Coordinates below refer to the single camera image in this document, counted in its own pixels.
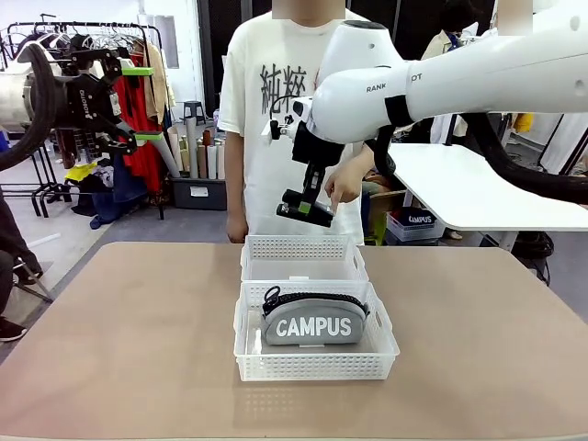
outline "person's hand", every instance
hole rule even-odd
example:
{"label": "person's hand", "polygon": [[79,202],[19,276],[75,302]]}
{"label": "person's hand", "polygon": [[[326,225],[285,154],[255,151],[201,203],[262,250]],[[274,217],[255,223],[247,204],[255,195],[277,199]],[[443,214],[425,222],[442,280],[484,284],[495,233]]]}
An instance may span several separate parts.
{"label": "person's hand", "polygon": [[331,209],[337,212],[341,202],[352,202],[361,196],[361,181],[364,170],[360,164],[351,160],[341,165],[327,180],[324,190],[331,198]]}
{"label": "person's hand", "polygon": [[229,212],[227,218],[227,235],[231,243],[245,243],[245,236],[249,232],[249,225],[247,225],[247,218],[245,213],[241,211]]}

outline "zipper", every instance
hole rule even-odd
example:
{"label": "zipper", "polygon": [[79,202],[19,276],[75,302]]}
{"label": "zipper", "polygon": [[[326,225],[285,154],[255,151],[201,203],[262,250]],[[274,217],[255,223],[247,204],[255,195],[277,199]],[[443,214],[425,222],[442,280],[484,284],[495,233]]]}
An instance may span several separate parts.
{"label": "zipper", "polygon": [[369,315],[369,307],[367,304],[362,304],[361,301],[353,296],[345,294],[324,294],[318,292],[293,292],[291,294],[279,295],[281,288],[278,286],[270,288],[265,295],[265,302],[263,305],[264,317],[267,318],[271,312],[279,306],[286,305],[298,300],[339,300],[346,301],[357,305],[366,314]]}

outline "white t-shirt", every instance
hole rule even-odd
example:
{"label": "white t-shirt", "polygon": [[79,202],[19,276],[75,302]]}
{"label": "white t-shirt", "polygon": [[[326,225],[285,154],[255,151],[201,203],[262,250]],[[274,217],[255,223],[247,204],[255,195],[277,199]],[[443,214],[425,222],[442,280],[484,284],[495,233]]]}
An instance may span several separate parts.
{"label": "white t-shirt", "polygon": [[[363,19],[350,11],[347,19]],[[243,23],[235,31],[227,56],[219,127],[244,137],[245,210],[250,234],[349,234],[363,243],[360,200],[340,204],[330,229],[279,217],[277,206],[286,189],[302,191],[306,164],[292,160],[292,141],[282,137],[266,145],[261,133],[272,103],[281,96],[312,96],[322,57],[342,20],[305,28],[274,20],[271,12]],[[293,114],[291,98],[277,101],[275,119]],[[341,162],[358,153],[345,148]],[[335,167],[327,169],[326,183]],[[324,189],[318,201],[331,205]]]}

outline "gray pouch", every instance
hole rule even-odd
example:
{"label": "gray pouch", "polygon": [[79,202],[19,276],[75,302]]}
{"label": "gray pouch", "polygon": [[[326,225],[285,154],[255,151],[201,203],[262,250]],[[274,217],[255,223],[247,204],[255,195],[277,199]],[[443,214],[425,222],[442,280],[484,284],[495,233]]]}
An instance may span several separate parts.
{"label": "gray pouch", "polygon": [[263,333],[269,345],[348,345],[358,343],[369,315],[353,296],[297,292],[266,293]]}

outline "zipper pull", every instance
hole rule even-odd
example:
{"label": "zipper pull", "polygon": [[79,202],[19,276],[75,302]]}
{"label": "zipper pull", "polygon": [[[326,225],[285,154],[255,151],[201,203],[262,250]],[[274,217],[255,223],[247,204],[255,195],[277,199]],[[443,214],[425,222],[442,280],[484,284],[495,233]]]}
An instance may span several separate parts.
{"label": "zipper pull", "polygon": [[272,287],[267,290],[264,300],[266,301],[267,306],[274,306],[277,305],[279,301],[279,293],[281,292],[281,288],[278,286]]}

